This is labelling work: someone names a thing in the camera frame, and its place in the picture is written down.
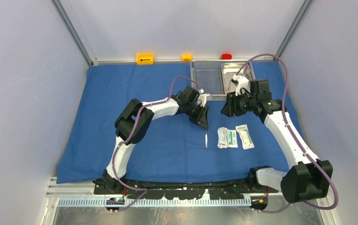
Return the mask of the pointed steel tweezers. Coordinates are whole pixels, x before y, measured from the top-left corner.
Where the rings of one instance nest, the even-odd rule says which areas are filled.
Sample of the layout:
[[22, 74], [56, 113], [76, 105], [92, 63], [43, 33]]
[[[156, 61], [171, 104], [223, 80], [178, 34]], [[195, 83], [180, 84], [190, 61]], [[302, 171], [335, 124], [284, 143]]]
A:
[[208, 148], [208, 131], [205, 131], [205, 148]]

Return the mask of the white gauze roll packet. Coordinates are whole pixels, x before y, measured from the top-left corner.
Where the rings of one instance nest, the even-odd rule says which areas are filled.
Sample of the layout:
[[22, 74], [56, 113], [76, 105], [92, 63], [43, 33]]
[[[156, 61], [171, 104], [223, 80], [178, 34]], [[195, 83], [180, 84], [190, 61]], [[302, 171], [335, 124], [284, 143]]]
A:
[[225, 149], [228, 147], [228, 129], [226, 127], [220, 127], [217, 130], [218, 133], [218, 144], [217, 146], [220, 149]]

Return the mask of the green white sterile packet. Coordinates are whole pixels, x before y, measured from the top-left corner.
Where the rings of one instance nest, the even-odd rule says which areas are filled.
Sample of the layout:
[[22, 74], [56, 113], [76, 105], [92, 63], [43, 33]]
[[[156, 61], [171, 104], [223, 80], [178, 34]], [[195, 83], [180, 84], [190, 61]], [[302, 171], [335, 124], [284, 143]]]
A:
[[227, 146], [228, 148], [237, 148], [237, 132], [235, 130], [227, 131]]

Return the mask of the blue surgical wrap cloth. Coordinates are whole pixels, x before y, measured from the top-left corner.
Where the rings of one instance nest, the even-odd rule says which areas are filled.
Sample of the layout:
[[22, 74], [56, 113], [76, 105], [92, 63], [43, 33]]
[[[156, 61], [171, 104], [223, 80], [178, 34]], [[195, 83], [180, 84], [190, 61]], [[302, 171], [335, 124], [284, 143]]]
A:
[[[57, 182], [102, 177], [115, 148], [115, 121], [130, 100], [161, 100], [190, 85], [190, 63], [138, 66], [99, 65], [87, 70], [87, 79], [65, 151], [57, 165]], [[151, 182], [216, 182], [246, 178], [251, 168], [270, 166], [287, 172], [284, 153], [272, 133], [253, 113], [240, 117], [221, 114], [222, 101], [209, 101], [205, 129], [185, 114], [151, 122], [145, 137], [128, 161], [126, 178]], [[217, 130], [248, 126], [254, 148], [220, 149]]]

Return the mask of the wire mesh steel tray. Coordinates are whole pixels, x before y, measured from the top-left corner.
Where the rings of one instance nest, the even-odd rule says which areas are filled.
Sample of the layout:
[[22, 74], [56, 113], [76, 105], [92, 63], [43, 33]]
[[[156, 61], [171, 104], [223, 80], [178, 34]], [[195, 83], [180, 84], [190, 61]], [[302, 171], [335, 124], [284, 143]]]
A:
[[212, 95], [211, 101], [226, 101], [223, 93], [221, 65], [244, 60], [198, 60], [190, 63], [191, 78], [206, 93]]

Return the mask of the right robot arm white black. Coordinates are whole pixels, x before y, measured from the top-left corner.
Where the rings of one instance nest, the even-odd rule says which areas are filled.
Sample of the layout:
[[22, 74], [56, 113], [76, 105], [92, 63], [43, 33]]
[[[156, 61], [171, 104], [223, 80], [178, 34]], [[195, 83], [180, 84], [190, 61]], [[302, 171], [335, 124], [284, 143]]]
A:
[[236, 90], [227, 93], [221, 114], [228, 117], [254, 113], [268, 128], [283, 151], [288, 172], [269, 166], [251, 168], [248, 188], [260, 192], [265, 187], [282, 192], [289, 203], [306, 202], [327, 196], [333, 167], [320, 160], [307, 146], [290, 120], [283, 99], [273, 99], [266, 79], [251, 80], [241, 76], [231, 80]]

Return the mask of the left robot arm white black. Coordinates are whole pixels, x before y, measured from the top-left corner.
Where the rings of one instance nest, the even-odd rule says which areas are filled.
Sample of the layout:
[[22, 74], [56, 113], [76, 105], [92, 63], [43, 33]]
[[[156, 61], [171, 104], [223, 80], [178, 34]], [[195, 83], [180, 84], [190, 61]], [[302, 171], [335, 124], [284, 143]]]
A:
[[153, 102], [132, 99], [114, 124], [116, 142], [112, 158], [106, 167], [106, 173], [111, 176], [106, 181], [107, 190], [112, 194], [118, 194], [123, 187], [132, 188], [125, 184], [122, 178], [126, 175], [127, 164], [135, 145], [144, 138], [153, 120], [185, 114], [189, 116], [190, 122], [208, 130], [209, 108], [206, 103], [211, 98], [211, 94], [187, 86], [184, 91], [176, 95], [170, 94], [166, 98]]

